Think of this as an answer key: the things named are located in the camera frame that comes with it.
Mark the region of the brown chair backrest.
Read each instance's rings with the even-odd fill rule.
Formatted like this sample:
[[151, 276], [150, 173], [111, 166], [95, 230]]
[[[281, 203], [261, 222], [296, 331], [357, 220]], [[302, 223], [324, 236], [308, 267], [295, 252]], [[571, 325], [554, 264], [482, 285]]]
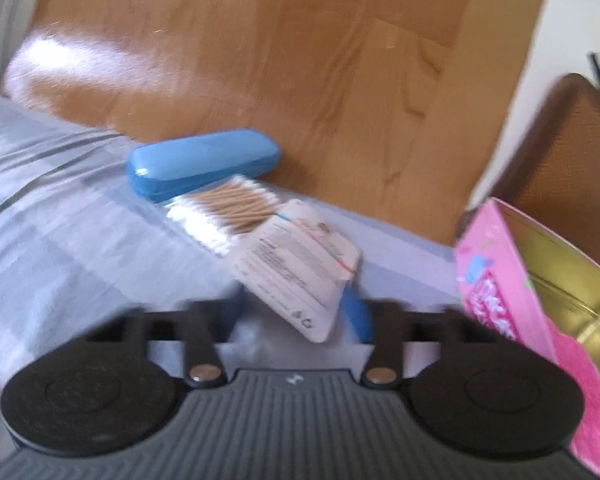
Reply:
[[600, 264], [600, 91], [577, 74], [559, 79], [488, 195]]

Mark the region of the pink tin box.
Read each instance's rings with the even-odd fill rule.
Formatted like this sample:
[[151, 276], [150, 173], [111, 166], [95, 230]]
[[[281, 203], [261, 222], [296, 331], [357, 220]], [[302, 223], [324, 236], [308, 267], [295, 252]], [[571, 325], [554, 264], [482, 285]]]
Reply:
[[571, 444], [600, 476], [600, 265], [497, 198], [478, 207], [455, 246], [464, 310], [558, 364], [582, 388]]

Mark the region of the blue glasses case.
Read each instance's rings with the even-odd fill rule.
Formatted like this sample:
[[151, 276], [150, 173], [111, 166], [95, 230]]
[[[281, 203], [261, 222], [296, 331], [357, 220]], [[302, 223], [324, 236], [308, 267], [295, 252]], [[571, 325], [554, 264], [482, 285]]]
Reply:
[[277, 167], [280, 157], [281, 148], [264, 133], [236, 129], [134, 148], [126, 174], [138, 196], [163, 203], [235, 174], [261, 177]]

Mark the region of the wooden pattern wall sheet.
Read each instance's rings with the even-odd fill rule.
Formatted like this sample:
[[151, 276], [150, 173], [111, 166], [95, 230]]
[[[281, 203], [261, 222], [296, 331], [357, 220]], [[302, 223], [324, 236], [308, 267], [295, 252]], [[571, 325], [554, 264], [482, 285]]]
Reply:
[[449, 244], [544, 0], [38, 0], [12, 101], [150, 142], [250, 127], [271, 180]]

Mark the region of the cotton swab pack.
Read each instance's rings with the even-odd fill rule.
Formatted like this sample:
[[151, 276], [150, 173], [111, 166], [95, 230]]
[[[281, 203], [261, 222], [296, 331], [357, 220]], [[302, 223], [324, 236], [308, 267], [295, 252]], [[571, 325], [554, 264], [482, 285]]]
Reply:
[[256, 180], [235, 174], [175, 196], [163, 208], [181, 234], [220, 257], [279, 209], [278, 196]]

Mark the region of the white paper sachet packet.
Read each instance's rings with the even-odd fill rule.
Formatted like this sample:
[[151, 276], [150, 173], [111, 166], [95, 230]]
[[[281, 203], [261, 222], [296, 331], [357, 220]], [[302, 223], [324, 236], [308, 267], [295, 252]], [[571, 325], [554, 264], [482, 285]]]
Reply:
[[227, 254], [234, 277], [313, 344], [336, 323], [361, 250], [317, 209], [294, 198]]

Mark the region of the striped grey bed sheet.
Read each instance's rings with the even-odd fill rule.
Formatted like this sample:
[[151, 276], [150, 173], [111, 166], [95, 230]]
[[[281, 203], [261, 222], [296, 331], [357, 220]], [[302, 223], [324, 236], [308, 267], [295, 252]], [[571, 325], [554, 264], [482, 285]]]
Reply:
[[[130, 304], [171, 311], [231, 296], [223, 260], [181, 235], [126, 177], [126, 136], [31, 112], [0, 98], [0, 395], [31, 361]], [[362, 249], [363, 296], [414, 310], [458, 304], [452, 248], [301, 197]], [[219, 355], [236, 368], [351, 368], [368, 347], [340, 318], [311, 344], [249, 297]], [[0, 463], [15, 451], [0, 413]]]

